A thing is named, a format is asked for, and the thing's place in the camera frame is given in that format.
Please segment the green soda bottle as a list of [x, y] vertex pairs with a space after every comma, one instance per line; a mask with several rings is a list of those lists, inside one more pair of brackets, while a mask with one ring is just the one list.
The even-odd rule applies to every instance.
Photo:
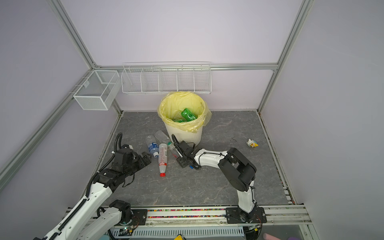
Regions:
[[198, 117], [193, 113], [191, 112], [188, 108], [185, 108], [182, 112], [181, 112], [181, 116], [185, 119], [186, 122], [191, 122], [191, 121], [194, 121], [196, 120]]
[[175, 123], [184, 123], [184, 122], [187, 122], [185, 119], [176, 119], [176, 120], [173, 120]]

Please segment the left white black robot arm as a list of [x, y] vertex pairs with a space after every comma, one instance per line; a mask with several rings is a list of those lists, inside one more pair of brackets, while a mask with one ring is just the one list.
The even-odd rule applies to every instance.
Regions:
[[132, 146], [122, 145], [122, 136], [117, 135], [112, 157], [91, 177], [84, 196], [43, 237], [45, 240], [98, 240], [115, 225], [140, 224], [130, 203], [116, 200], [107, 209], [102, 208], [119, 186], [128, 186], [127, 177], [134, 177], [152, 162], [150, 154], [138, 154]]

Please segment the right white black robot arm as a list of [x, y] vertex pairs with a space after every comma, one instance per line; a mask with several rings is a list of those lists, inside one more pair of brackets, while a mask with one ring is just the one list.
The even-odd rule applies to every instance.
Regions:
[[226, 208], [229, 224], [264, 224], [267, 222], [265, 210], [257, 205], [254, 182], [257, 168], [238, 149], [228, 151], [208, 151], [190, 146], [185, 141], [172, 140], [179, 153], [177, 162], [182, 168], [187, 166], [200, 170], [202, 167], [220, 169], [230, 185], [237, 190], [238, 206]]

